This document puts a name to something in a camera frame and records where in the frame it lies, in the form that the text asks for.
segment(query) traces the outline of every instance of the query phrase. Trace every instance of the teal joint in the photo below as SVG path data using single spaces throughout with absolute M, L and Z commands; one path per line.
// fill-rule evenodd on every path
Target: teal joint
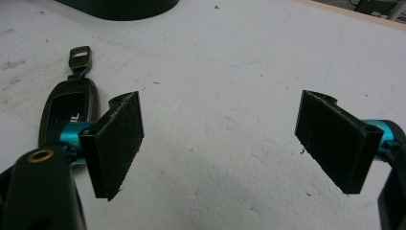
M 382 129 L 383 135 L 382 135 L 382 139 L 379 143 L 378 152 L 388 151 L 387 149 L 384 148 L 385 143 L 392 142 L 395 140 L 394 133 L 392 132 L 391 128 L 385 122 L 380 121 L 380 120 L 363 120 L 362 122 L 365 124 L 379 127 L 380 129 Z M 374 159 L 380 160 L 380 158 L 377 156 L 375 156 Z
M 85 165 L 86 161 L 81 153 L 81 145 L 79 140 L 79 133 L 92 126 L 93 123 L 89 122 L 74 122 L 65 126 L 59 136 L 59 143 L 64 148 L 66 154 L 72 157 L 79 157 L 76 161 L 72 162 L 71 166 Z

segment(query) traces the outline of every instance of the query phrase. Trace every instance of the scratch mark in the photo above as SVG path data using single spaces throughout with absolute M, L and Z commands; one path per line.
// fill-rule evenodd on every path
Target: scratch mark
M 253 203 L 251 203 L 251 208 L 250 208 L 250 210 L 253 211 L 255 214 L 257 214 L 260 219 L 262 219 L 262 217 L 260 216 L 260 214 L 259 214 L 257 208 L 254 207 L 254 204 L 253 204 Z
M 4 64 L 1 66 L 1 69 L 2 69 L 2 70 L 13 69 L 13 68 L 17 67 L 18 65 L 24 64 L 25 61 L 26 61 L 25 59 L 19 60 L 19 61 L 15 61 L 15 62 L 7 61 L 6 63 L 4 63 Z
M 199 190 L 200 190 L 200 186 L 197 187 L 196 191 L 194 192 L 194 197 L 197 197 L 197 192 L 199 192 Z
M 237 134 L 232 129 L 229 129 L 228 127 L 226 127 L 226 130 L 231 131 L 235 136 L 237 136 Z
M 248 65 L 252 65 L 255 64 L 257 62 L 260 62 L 261 60 L 263 60 L 263 58 L 265 57 L 266 54 L 268 54 L 268 50 L 271 47 L 271 45 L 278 40 L 278 38 L 280 37 L 280 35 L 282 34 L 282 31 L 285 29 L 285 26 L 287 25 L 287 23 L 290 21 L 291 19 L 291 13 L 289 11 L 284 11 L 284 16 L 281 22 L 281 25 L 276 28 L 276 31 L 272 34 L 270 34 L 268 36 L 267 42 L 265 44 L 265 47 L 262 49 L 262 51 L 260 52 L 260 54 L 257 57 L 253 57 L 251 60 L 244 60 L 244 61 L 227 61 L 225 60 L 223 57 L 211 57 L 208 56 L 207 54 L 201 53 L 201 52 L 197 52 L 193 47 L 191 46 L 183 46 L 181 44 L 178 43 L 172 43 L 173 46 L 176 46 L 180 49 L 185 50 L 186 52 L 196 55 L 198 57 L 203 57 L 207 60 L 210 61 L 214 61 L 215 63 L 220 63 L 223 65 L 227 65 L 230 67 L 234 67 L 234 68 L 239 68 L 239 67 L 243 67 L 243 66 L 248 66 Z
M 21 80 L 12 80 L 10 81 L 10 85 L 14 85 L 15 83 L 19 83 L 21 82 Z
M 0 32 L 0 36 L 11 34 L 11 33 L 14 33 L 14 32 L 15 32 L 15 30 L 13 28 L 11 28 L 11 29 L 8 29 L 6 31 Z
M 366 209 L 373 206 L 373 204 L 371 202 L 367 202 L 366 204 L 362 205 L 361 208 Z
M 225 117 L 227 120 L 229 120 L 232 123 L 238 124 L 236 121 L 234 121 L 233 119 L 230 119 L 229 117 Z
M 251 156 L 263 165 L 263 162 L 261 159 L 259 159 L 257 156 L 255 156 L 253 154 L 251 154 Z
M 102 37 L 99 37 L 99 36 L 96 36 L 96 38 L 98 40 L 100 40 L 100 41 L 105 42 L 108 45 L 110 45 L 110 44 L 111 45 L 118 45 L 118 46 L 122 46 L 123 48 L 128 48 L 128 45 L 122 44 L 121 42 L 118 42 L 118 41 L 115 41 L 115 40 L 109 40 L 109 39 L 102 38 Z
M 343 35 L 343 31 L 341 31 L 340 35 L 338 35 L 338 40 L 337 40 L 337 43 L 335 44 L 334 52 L 332 53 L 332 58 L 331 58 L 331 61 L 330 61 L 330 64 L 329 64 L 329 67 L 328 67 L 328 70 L 327 70 L 327 73 L 326 73 L 325 81 L 323 82 L 323 88 L 325 88 L 325 86 L 326 86 L 326 82 L 327 82 L 327 79 L 328 79 L 330 71 L 331 71 L 332 63 L 336 59 L 336 54 L 337 54 L 337 51 L 338 51 L 338 47 L 339 47 L 342 35 Z
M 265 142 L 271 144 L 274 147 L 276 146 L 275 143 L 271 140 L 266 139 Z

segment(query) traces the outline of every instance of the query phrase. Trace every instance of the white table surface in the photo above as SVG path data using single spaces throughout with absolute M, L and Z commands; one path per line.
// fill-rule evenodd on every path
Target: white table surface
M 361 195 L 343 195 L 294 130 L 304 89 L 406 128 L 406 33 L 321 6 L 181 0 L 113 22 L 0 0 L 0 171 L 36 148 L 69 51 L 88 45 L 101 113 L 140 91 L 146 133 L 111 202 L 94 197 L 87 171 L 75 175 L 88 229 L 380 229 L 390 167 L 374 162 Z

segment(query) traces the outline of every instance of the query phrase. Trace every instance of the black plastic part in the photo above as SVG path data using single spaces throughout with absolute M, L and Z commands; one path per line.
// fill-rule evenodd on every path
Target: black plastic part
M 398 150 L 378 206 L 382 230 L 406 229 L 406 145 Z
M 388 125 L 388 127 L 391 129 L 392 133 L 394 134 L 395 141 L 397 141 L 401 145 L 405 145 L 406 135 L 403 129 L 392 121 L 383 120 L 383 122 L 385 122 L 386 125 Z
M 179 0 L 57 0 L 92 16 L 114 21 L 139 20 L 173 8 Z
M 2 226 L 4 205 L 9 194 L 12 168 L 0 174 L 0 227 Z
M 80 80 L 92 69 L 92 50 L 88 46 L 77 47 L 69 53 L 69 67 L 73 75 L 68 80 Z
M 85 78 L 85 74 L 92 67 L 91 53 L 87 46 L 75 48 L 70 52 L 69 66 L 74 73 L 69 76 L 69 80 L 54 88 L 45 103 L 39 127 L 40 147 L 46 145 L 49 130 L 58 124 L 98 120 L 98 90 L 91 80 Z
M 388 15 L 395 5 L 396 1 L 359 0 L 354 11 L 369 15 L 371 15 L 373 12 Z
M 344 194 L 359 194 L 383 131 L 336 103 L 330 96 L 304 91 L 295 134 Z
M 113 108 L 115 106 L 119 106 L 120 104 L 122 104 L 123 100 L 128 97 L 129 95 L 131 95 L 132 93 L 126 93 L 126 94 L 122 94 L 120 96 L 117 96 L 113 99 L 110 99 L 110 101 L 108 101 L 108 107 L 109 108 Z
M 39 148 L 17 160 L 12 169 L 1 229 L 86 229 L 75 182 L 62 148 Z
M 58 123 L 48 130 L 46 146 L 58 146 L 60 141 L 60 134 L 69 123 Z
M 119 192 L 143 138 L 138 92 L 127 94 L 79 134 L 96 197 L 111 200 Z

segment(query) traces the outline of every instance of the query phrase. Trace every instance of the black key fob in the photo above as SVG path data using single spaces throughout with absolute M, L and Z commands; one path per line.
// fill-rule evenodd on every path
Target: black key fob
M 99 95 L 96 85 L 85 75 L 92 68 L 90 47 L 70 52 L 69 67 L 73 74 L 59 83 L 48 97 L 42 112 L 38 145 L 44 146 L 49 130 L 63 123 L 96 122 L 99 119 Z

